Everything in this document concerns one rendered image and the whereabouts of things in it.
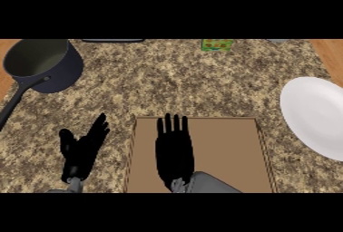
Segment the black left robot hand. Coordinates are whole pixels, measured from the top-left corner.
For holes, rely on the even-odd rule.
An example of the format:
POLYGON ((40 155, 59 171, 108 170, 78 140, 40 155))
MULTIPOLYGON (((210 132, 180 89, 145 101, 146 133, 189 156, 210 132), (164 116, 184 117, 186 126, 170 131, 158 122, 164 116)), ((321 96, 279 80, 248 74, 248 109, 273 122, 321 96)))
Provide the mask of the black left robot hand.
POLYGON ((63 154, 62 182, 68 183, 72 178, 88 178, 97 151, 103 145, 109 133, 106 115, 102 113, 94 120, 87 134, 77 140, 68 129, 60 129, 60 152, 63 154))

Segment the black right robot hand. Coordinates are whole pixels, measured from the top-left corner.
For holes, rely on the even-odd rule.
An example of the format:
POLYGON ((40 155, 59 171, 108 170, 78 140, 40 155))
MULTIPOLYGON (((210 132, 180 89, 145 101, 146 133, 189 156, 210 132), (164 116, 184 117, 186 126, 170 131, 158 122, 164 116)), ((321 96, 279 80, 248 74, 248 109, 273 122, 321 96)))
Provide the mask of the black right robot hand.
POLYGON ((190 182, 193 174, 193 145, 187 128, 187 117, 164 118, 156 120, 158 136, 155 140, 155 160, 159 178, 164 186, 171 189, 171 183, 180 179, 190 182))

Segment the brown cardboard tray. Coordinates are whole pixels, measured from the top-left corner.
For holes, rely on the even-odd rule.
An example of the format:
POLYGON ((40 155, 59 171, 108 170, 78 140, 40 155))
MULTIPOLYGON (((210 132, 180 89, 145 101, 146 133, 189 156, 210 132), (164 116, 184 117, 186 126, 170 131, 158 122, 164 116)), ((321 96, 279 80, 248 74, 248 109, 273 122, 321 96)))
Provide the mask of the brown cardboard tray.
MULTIPOLYGON (((238 190, 278 191, 264 135, 251 117, 189 118, 195 169, 238 190)), ((165 193, 155 165, 156 119, 136 118, 124 181, 127 193, 165 193)))

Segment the white round plate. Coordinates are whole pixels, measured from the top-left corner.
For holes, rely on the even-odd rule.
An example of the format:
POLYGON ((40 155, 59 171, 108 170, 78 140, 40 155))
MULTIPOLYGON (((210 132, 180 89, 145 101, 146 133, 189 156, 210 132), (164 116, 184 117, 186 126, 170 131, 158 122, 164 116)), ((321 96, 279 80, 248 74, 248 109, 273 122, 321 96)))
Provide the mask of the white round plate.
POLYGON ((343 161, 343 88, 321 78, 297 77, 282 87, 279 108, 298 140, 343 161))

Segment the dark blue saucepan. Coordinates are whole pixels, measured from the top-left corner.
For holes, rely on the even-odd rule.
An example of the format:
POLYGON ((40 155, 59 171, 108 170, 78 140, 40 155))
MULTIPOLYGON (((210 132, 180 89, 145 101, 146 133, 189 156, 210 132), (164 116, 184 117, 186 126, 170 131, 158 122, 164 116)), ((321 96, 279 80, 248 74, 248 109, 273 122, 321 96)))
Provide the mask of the dark blue saucepan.
POLYGON ((66 39, 22 39, 7 51, 3 67, 19 88, 0 111, 0 130, 29 88, 54 93, 75 83, 82 73, 82 59, 66 39))

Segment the green printed box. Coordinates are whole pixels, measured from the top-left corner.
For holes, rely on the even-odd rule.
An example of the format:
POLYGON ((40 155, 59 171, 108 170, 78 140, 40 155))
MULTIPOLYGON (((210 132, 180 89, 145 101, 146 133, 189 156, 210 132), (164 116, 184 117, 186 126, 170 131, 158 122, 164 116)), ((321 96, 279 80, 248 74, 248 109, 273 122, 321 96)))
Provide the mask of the green printed box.
POLYGON ((202 51, 224 51, 230 50, 233 40, 232 39, 204 39, 201 42, 202 51))

